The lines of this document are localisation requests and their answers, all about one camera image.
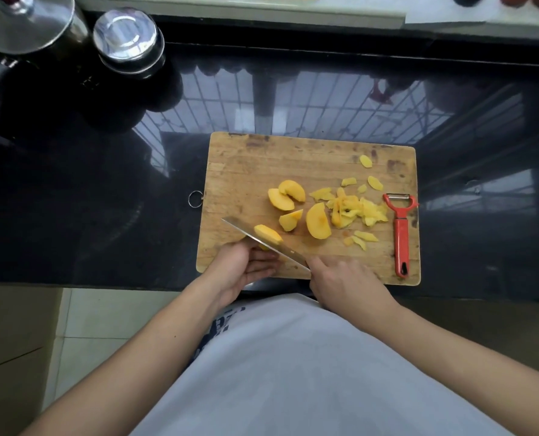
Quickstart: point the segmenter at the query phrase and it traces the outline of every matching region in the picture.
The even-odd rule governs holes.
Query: hand
[[[401,310],[375,273],[359,261],[313,256],[307,262],[316,299],[358,329],[376,336]]]
[[[224,244],[201,278],[214,289],[222,309],[235,301],[245,285],[273,276],[281,266],[278,258],[277,252],[261,250],[259,243],[245,237]]]

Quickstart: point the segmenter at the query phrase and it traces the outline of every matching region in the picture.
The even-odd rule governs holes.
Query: black countertop
[[[184,288],[187,197],[210,133],[230,131],[414,146],[422,282],[393,293],[539,300],[539,68],[165,39],[149,83],[95,63],[9,75],[0,282]]]

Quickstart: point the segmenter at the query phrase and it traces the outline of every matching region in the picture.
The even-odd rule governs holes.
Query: red peeler
[[[382,198],[388,207],[394,211],[394,270],[400,278],[409,276],[409,223],[406,214],[418,207],[416,197],[409,194],[387,193]],[[391,199],[408,200],[406,208],[391,204]]]

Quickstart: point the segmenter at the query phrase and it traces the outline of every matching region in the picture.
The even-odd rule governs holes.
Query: knife blade
[[[304,256],[302,256],[302,254],[300,254],[299,252],[294,251],[292,248],[289,248],[287,245],[284,245],[283,243],[272,242],[269,239],[260,237],[259,235],[255,233],[255,229],[253,229],[253,227],[249,225],[249,223],[246,223],[243,220],[238,219],[237,217],[228,216],[228,217],[222,217],[221,219],[225,223],[228,223],[232,227],[241,231],[243,234],[251,237],[253,240],[256,240],[257,242],[261,243],[267,248],[270,248],[271,250],[277,252],[278,254],[283,255],[284,257],[290,259],[292,262],[299,264],[300,266],[302,266],[302,268],[309,271],[309,267],[305,261]]]

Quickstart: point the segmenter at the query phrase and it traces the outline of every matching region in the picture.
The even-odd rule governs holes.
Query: white t-shirt
[[[201,344],[133,436],[511,434],[302,295],[230,306]]]

